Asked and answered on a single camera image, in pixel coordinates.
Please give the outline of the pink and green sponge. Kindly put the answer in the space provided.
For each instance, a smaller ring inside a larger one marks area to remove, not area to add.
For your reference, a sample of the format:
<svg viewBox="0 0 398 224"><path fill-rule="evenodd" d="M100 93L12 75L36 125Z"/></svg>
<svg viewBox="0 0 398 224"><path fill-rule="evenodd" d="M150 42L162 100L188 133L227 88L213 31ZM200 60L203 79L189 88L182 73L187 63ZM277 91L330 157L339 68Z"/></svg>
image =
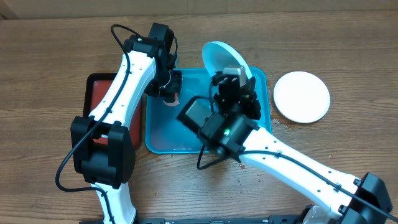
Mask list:
<svg viewBox="0 0 398 224"><path fill-rule="evenodd" d="M169 106L169 107L175 107L180 104L179 98L178 98L178 93L175 93L172 98L165 98L163 100L164 105Z"/></svg>

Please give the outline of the light blue plate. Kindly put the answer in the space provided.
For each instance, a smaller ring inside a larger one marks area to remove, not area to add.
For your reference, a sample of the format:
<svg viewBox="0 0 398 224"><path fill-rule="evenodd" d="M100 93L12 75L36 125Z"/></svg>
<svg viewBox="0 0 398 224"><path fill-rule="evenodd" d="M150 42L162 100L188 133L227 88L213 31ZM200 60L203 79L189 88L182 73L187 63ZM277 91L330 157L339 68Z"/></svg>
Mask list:
<svg viewBox="0 0 398 224"><path fill-rule="evenodd" d="M243 66L248 78L252 73L245 59L230 45L221 41L207 42L202 48L204 66L210 76L230 66Z"/></svg>

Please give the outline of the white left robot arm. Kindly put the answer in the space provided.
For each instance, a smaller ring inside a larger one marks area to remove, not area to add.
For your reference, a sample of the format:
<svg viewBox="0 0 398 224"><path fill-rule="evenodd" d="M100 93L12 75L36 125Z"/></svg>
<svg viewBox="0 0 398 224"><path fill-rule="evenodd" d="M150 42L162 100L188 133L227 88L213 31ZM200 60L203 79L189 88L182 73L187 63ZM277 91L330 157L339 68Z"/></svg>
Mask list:
<svg viewBox="0 0 398 224"><path fill-rule="evenodd" d="M121 64L103 99L72 122L72 149L62 165L73 159L75 171L89 183L84 190L97 193L102 223L138 221L128 184L136 161L130 127L143 94L173 98L180 92L181 75L174 72L178 54L170 52L177 42L174 36L132 35L121 45Z"/></svg>

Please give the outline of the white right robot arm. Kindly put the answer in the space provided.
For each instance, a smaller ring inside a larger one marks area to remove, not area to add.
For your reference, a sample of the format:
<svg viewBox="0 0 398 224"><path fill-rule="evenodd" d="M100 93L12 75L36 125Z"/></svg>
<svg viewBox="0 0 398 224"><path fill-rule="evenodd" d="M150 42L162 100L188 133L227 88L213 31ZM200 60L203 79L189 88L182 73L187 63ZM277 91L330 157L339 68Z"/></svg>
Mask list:
<svg viewBox="0 0 398 224"><path fill-rule="evenodd" d="M311 123L322 118L330 106L330 93L317 76L302 71L282 76L274 88L274 103L288 119ZM239 159L280 179L314 202L302 223L385 223L391 200L385 183L367 173L359 179L329 168L277 139L266 128L249 125L220 128L215 144L225 158Z"/></svg>

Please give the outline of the white plate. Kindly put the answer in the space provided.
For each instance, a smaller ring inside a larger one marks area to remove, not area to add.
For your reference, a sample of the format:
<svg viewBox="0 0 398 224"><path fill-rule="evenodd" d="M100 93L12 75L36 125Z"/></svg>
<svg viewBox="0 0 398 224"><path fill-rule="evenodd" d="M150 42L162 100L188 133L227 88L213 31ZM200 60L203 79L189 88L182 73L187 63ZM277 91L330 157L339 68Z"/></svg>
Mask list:
<svg viewBox="0 0 398 224"><path fill-rule="evenodd" d="M304 124L322 119L331 104L325 83L314 74L303 71L289 72L279 78L273 99L284 117Z"/></svg>

